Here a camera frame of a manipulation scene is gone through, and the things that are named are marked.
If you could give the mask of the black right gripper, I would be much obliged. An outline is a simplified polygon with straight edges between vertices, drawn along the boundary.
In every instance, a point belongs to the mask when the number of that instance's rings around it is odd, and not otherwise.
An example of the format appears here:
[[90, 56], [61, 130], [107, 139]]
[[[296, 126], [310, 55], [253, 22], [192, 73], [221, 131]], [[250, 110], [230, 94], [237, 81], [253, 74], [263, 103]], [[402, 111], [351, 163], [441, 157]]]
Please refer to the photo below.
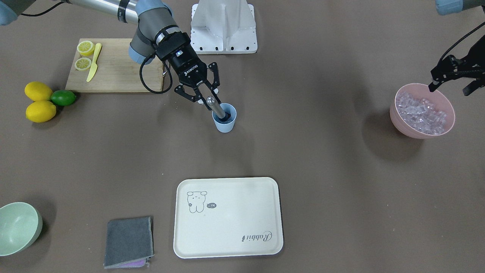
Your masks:
[[[191, 102], [203, 104], [199, 85], [205, 84], [209, 91], [218, 94], [220, 86], [219, 69], [216, 62], [206, 65], [192, 48], [187, 33], [175, 32], [155, 46], [157, 57], [168, 61], [178, 76], [180, 85], [174, 91]], [[188, 94], [184, 85], [194, 88], [194, 94]]]

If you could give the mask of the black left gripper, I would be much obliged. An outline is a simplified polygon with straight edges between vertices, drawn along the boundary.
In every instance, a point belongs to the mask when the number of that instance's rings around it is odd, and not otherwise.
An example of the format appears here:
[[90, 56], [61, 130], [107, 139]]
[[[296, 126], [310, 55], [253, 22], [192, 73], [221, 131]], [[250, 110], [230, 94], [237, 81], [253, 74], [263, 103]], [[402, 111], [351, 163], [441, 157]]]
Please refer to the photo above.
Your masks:
[[461, 78], [474, 79], [463, 88], [463, 95], [469, 96], [484, 85], [484, 45], [482, 36], [468, 51], [465, 57], [457, 58], [450, 54], [438, 61], [431, 70], [432, 82], [428, 85], [430, 92], [435, 92], [443, 83]]

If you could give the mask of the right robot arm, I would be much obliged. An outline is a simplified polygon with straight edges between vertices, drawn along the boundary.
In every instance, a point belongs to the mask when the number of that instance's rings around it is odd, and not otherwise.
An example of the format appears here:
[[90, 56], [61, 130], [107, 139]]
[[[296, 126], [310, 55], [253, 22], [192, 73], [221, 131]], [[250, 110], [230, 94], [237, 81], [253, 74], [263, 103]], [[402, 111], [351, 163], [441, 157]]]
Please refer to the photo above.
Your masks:
[[[198, 57], [201, 54], [243, 54], [257, 51], [256, 20], [253, 5], [247, 0], [200, 0], [192, 6], [191, 36], [184, 33], [174, 21], [171, 8], [163, 0], [58, 0], [59, 2], [39, 14], [25, 14], [36, 0], [1, 0], [1, 25], [8, 25], [19, 16], [38, 17], [55, 7], [69, 3], [117, 17], [122, 23], [137, 25], [135, 35], [128, 47], [128, 55], [141, 65], [140, 80], [144, 88], [154, 94], [170, 90], [173, 80], [166, 61], [177, 73], [180, 84], [175, 93], [191, 102], [205, 104], [199, 86], [206, 85], [218, 103], [220, 81], [216, 63], [206, 65]], [[484, 0], [435, 0], [438, 14], [459, 13], [481, 6]], [[432, 82], [429, 91], [434, 92], [443, 83], [461, 78], [474, 79], [463, 88], [465, 96], [484, 88], [484, 36], [480, 38], [462, 58], [448, 54], [458, 43], [484, 26], [484, 22], [455, 42], [440, 57], [431, 70]], [[154, 91], [142, 80], [142, 68], [158, 58], [169, 75], [170, 85], [166, 90]], [[213, 72], [214, 80], [207, 80], [207, 69]], [[194, 90], [187, 94], [184, 86]]]

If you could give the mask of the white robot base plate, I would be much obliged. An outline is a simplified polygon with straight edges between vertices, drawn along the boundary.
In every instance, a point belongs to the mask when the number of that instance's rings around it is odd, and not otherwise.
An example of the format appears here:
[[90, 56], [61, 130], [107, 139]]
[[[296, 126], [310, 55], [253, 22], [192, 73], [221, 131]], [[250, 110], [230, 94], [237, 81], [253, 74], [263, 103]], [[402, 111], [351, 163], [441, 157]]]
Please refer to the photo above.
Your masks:
[[198, 54], [256, 53], [254, 6], [246, 0], [200, 0], [192, 5], [190, 40]]

